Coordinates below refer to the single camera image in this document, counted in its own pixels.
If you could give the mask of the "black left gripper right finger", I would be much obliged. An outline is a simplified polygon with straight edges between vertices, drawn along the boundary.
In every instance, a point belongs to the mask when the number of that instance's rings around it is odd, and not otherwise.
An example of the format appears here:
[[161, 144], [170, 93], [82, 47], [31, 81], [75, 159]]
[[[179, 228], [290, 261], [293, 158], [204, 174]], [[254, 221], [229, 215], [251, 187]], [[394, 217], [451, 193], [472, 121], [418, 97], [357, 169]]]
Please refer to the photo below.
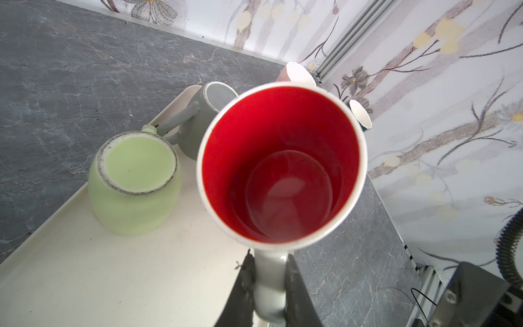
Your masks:
[[284, 285], [286, 326], [322, 327], [323, 324], [314, 308], [296, 259], [292, 254], [288, 255]]

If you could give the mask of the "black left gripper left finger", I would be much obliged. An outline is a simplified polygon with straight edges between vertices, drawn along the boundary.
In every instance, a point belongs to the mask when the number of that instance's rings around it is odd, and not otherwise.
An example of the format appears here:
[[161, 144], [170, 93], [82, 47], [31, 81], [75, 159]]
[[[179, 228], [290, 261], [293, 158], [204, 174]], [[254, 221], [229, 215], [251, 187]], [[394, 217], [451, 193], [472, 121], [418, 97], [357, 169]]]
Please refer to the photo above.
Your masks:
[[247, 252], [242, 264], [238, 264], [236, 269], [238, 276], [226, 305], [215, 324], [216, 327], [253, 326], [253, 290], [256, 282], [256, 267], [255, 258], [250, 251]]

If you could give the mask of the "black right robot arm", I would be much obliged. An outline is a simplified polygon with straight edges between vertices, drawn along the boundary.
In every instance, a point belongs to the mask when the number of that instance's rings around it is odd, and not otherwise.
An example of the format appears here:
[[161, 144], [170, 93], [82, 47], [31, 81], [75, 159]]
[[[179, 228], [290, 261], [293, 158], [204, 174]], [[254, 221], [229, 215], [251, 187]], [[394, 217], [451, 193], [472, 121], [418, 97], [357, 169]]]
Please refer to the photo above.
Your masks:
[[522, 240], [522, 211], [502, 230], [496, 251], [501, 276], [461, 262], [448, 283], [429, 326], [521, 326], [522, 272], [516, 253]]

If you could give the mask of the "dark teal mug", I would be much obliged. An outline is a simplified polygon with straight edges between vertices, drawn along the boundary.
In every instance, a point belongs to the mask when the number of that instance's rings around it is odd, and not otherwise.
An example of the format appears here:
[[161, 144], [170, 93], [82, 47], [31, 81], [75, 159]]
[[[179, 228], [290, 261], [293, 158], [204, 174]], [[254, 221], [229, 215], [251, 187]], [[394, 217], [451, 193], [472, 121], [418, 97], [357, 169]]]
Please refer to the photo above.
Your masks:
[[366, 132], [372, 128], [373, 124], [369, 113], [367, 113], [366, 109], [361, 105], [361, 103], [355, 99], [350, 99], [348, 106], [356, 120], [359, 122], [363, 132]]

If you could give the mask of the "pink mug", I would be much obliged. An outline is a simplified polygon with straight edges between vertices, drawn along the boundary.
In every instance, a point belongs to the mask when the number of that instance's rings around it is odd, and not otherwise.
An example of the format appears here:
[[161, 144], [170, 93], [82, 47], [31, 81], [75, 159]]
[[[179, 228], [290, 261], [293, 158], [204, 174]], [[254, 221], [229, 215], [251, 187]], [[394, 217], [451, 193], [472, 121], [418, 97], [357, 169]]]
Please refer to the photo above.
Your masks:
[[276, 78], [279, 83], [293, 83], [300, 86], [316, 87], [316, 81], [311, 73], [297, 62], [289, 62]]

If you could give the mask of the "cream white mug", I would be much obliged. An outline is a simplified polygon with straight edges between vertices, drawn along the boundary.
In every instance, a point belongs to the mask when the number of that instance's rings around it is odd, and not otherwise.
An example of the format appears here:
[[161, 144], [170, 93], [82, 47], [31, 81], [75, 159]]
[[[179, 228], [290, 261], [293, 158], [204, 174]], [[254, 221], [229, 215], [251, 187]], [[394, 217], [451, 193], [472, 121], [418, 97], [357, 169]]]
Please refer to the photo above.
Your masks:
[[261, 319], [284, 320], [291, 254], [345, 220], [362, 193], [367, 160], [357, 119], [319, 87], [264, 84], [213, 119], [197, 155], [198, 189], [218, 226], [254, 251]]

